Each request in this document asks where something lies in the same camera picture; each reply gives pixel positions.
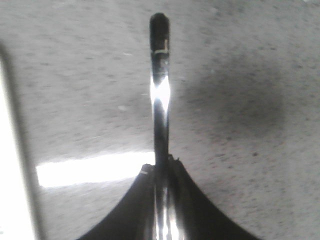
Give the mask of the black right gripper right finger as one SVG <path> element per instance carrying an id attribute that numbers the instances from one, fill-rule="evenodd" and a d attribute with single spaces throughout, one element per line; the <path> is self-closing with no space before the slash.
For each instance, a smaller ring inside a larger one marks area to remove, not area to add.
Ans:
<path id="1" fill-rule="evenodd" d="M 219 210 L 196 185 L 179 159 L 168 156 L 170 196 L 186 240 L 257 240 Z"/>

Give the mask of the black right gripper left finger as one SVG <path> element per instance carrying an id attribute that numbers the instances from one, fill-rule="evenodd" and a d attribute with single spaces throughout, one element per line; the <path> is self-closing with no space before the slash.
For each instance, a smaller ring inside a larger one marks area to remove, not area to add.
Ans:
<path id="1" fill-rule="evenodd" d="M 153 240 L 154 166 L 144 164 L 119 203 L 80 240 Z"/>

